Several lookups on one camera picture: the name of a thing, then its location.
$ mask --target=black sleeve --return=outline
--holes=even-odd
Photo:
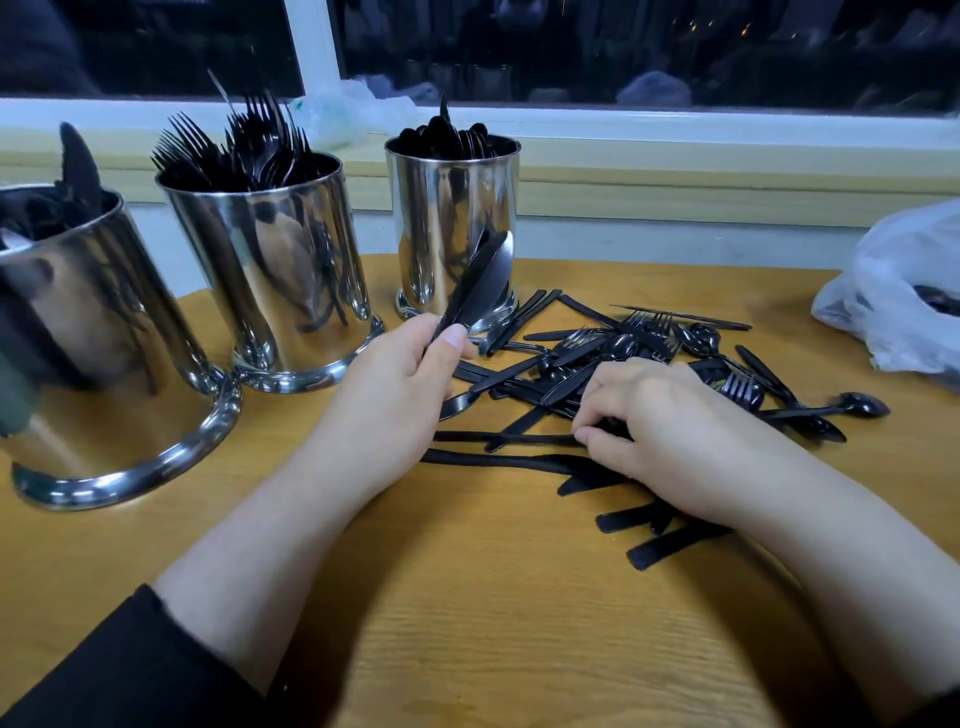
[[[24,726],[274,725],[264,699],[142,586],[0,717]]]
[[[960,688],[945,692],[899,723],[897,728],[956,728],[960,725]]]

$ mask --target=forearm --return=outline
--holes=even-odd
[[[374,495],[316,445],[308,441],[156,582],[173,619],[264,693],[319,564]]]
[[[960,685],[960,566],[882,499],[824,466],[789,507],[741,524],[807,589],[884,723]]]

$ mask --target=cutlery holder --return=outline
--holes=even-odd
[[[52,189],[0,189],[0,211],[32,218],[43,206],[31,198]],[[85,225],[0,251],[0,447],[20,495],[60,510],[183,473],[240,411],[236,382],[207,361],[123,199],[104,199]]]
[[[221,314],[240,381],[296,393],[339,381],[383,332],[356,249],[343,164],[269,192],[194,193],[161,185]]]
[[[494,149],[514,151],[493,159],[441,161],[396,153],[396,138],[385,145],[400,259],[396,309],[403,318],[443,316],[484,228],[516,236],[520,145],[502,136],[489,140]],[[472,331],[490,328],[515,308],[508,286]]]

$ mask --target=white plastic bag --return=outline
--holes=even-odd
[[[960,385],[960,318],[938,313],[914,291],[960,298],[960,200],[885,217],[853,260],[813,301],[813,316],[859,336],[884,372],[912,371]]]
[[[290,104],[310,146],[331,150],[363,141],[368,133],[399,133],[416,127],[422,114],[407,96],[377,99],[362,81],[340,81]]]

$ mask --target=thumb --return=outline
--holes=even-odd
[[[641,480],[636,445],[599,427],[580,427],[573,436],[587,446],[590,458],[612,471]]]
[[[417,368],[416,378],[427,387],[435,387],[442,396],[453,376],[453,370],[460,363],[467,343],[467,330],[460,324],[454,324],[445,330],[426,348]]]

